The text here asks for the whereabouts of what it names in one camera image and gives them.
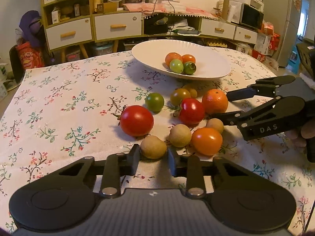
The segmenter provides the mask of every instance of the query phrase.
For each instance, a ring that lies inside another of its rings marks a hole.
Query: white drawer
[[[141,12],[96,16],[95,41],[142,34]]]
[[[234,40],[255,44],[257,41],[257,33],[242,27],[236,27]]]
[[[235,26],[215,20],[202,19],[201,34],[233,39]]]
[[[49,49],[92,40],[90,18],[79,19],[46,29]]]

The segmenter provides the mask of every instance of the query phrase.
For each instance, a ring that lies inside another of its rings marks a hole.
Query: refrigerator
[[[292,48],[297,40],[300,23],[300,11],[294,0],[263,0],[264,20],[274,25],[275,33],[280,35],[278,50],[272,58],[278,61],[280,67],[286,67],[292,54]]]

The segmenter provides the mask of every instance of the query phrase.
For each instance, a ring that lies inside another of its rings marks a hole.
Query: floral pattern
[[[45,68],[27,70],[19,90],[0,120],[0,227],[16,229],[8,213],[11,195],[25,184],[47,175],[84,156],[95,160],[128,153],[135,139],[124,134],[117,117],[125,107],[144,105],[153,92],[165,99],[161,112],[154,114],[153,134],[167,144],[170,129],[180,121],[172,116],[169,96],[185,84],[195,86],[200,96],[208,89],[224,92],[241,89],[256,79],[273,73],[252,57],[237,51],[210,48],[225,56],[231,73],[214,81],[190,82],[148,69],[131,52],[93,57]],[[228,112],[248,111],[270,100],[254,97],[230,102]],[[202,121],[197,128],[205,126]],[[216,156],[223,156],[242,167],[289,190],[297,203],[289,230],[298,235],[306,228],[314,203],[314,166],[305,154],[293,147],[284,134],[245,141],[236,127],[225,127],[223,145]],[[179,154],[196,153],[191,145]],[[200,156],[202,160],[212,157]],[[163,160],[140,162],[135,176],[121,178],[126,187],[185,188],[184,178],[170,178]],[[315,221],[308,228],[314,228]]]

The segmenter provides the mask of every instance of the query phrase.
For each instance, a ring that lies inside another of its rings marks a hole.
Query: table
[[[231,73],[220,80],[197,82],[199,93],[210,88],[223,91],[244,88],[256,79],[274,74],[263,64],[243,53],[210,48],[231,63]],[[128,152],[140,143],[122,132],[117,118],[125,105],[143,105],[151,92],[169,100],[171,92],[187,82],[162,75],[144,67],[131,52],[114,53],[52,67],[27,70],[0,123],[0,227],[13,232],[16,227],[8,212],[11,195],[20,187],[64,167],[81,157],[96,160]],[[228,111],[249,110],[269,100],[255,97],[229,104]],[[165,139],[180,123],[172,116],[172,107],[154,115],[151,134]],[[290,231],[298,235],[306,226],[315,199],[314,165],[302,151],[293,147],[284,134],[258,140],[243,140],[234,126],[226,127],[219,156],[287,188],[297,201]],[[190,146],[179,153],[192,153]],[[211,157],[200,156],[203,160]],[[172,178],[166,158],[140,162],[135,176],[122,177],[125,187],[185,187],[184,178]],[[97,179],[95,190],[100,187]],[[207,191],[213,191],[206,179]]]

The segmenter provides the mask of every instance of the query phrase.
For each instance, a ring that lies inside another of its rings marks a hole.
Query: white bowl
[[[227,76],[231,66],[224,55],[209,47],[178,40],[152,40],[141,42],[131,50],[135,59],[151,69],[173,77],[190,80],[211,80]],[[191,54],[196,58],[194,75],[181,75],[170,71],[165,57],[171,52],[180,55]]]

